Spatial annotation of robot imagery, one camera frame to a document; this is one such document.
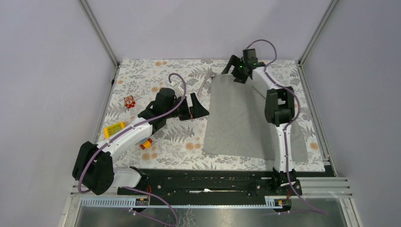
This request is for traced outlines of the grey cloth napkin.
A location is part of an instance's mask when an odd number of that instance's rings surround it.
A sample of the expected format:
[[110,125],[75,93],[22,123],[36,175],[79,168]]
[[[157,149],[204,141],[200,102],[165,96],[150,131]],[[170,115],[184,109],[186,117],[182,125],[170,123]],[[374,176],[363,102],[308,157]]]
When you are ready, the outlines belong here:
[[231,75],[212,79],[204,152],[274,161],[275,125],[266,121],[265,98],[251,82],[234,82]]

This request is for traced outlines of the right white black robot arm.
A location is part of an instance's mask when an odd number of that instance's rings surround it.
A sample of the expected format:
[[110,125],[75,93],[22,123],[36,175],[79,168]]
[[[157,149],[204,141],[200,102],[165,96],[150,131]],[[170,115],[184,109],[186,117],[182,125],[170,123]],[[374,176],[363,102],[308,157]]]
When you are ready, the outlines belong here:
[[279,84],[268,73],[268,66],[269,64],[259,62],[257,57],[239,58],[232,55],[222,74],[231,71],[235,81],[240,83],[251,79],[252,87],[260,93],[265,93],[264,116],[272,126],[275,154],[271,188],[278,195],[300,197],[302,191],[296,178],[290,142],[291,124],[299,115],[295,103],[299,100],[292,87]]

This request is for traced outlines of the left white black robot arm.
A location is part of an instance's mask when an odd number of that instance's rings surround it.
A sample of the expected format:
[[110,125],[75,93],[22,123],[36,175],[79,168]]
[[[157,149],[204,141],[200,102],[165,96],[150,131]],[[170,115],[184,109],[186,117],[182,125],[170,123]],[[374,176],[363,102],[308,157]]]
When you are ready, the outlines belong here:
[[184,94],[171,88],[161,89],[146,108],[130,125],[111,137],[94,144],[83,143],[79,149],[72,177],[88,192],[101,195],[109,188],[129,187],[135,194],[142,194],[147,182],[134,167],[114,167],[113,163],[124,152],[139,142],[149,141],[150,136],[166,125],[169,118],[180,121],[197,119],[209,115],[195,93],[190,94],[188,106]]

